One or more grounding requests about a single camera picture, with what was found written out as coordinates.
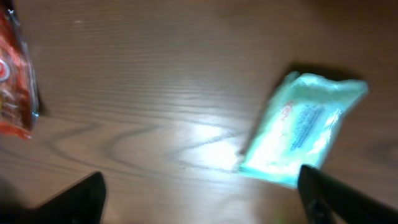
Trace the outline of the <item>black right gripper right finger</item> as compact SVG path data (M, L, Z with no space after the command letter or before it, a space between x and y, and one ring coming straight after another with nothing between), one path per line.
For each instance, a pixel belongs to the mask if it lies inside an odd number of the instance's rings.
M350 224L397 223L397 210L373 200L314 167L301 167L297 189L309 223L333 224L334 213Z

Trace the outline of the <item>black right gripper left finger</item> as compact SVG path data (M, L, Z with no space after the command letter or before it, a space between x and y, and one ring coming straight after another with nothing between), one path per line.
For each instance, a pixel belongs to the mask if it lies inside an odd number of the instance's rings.
M103 174L94 172L36 208L30 222L99 224L105 202Z

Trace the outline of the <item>teal wet wipes pack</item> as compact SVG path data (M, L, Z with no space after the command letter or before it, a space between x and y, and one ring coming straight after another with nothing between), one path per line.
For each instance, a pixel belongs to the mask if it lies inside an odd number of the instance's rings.
M343 118L367 93L363 80L290 72L269 100L239 173L296 188L301 167L321 167Z

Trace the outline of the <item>red Top candy bar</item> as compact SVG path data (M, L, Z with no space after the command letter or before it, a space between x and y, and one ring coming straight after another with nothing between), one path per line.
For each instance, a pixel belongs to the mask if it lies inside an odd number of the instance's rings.
M1 133L29 139L39 117L35 71L13 3L1 0Z

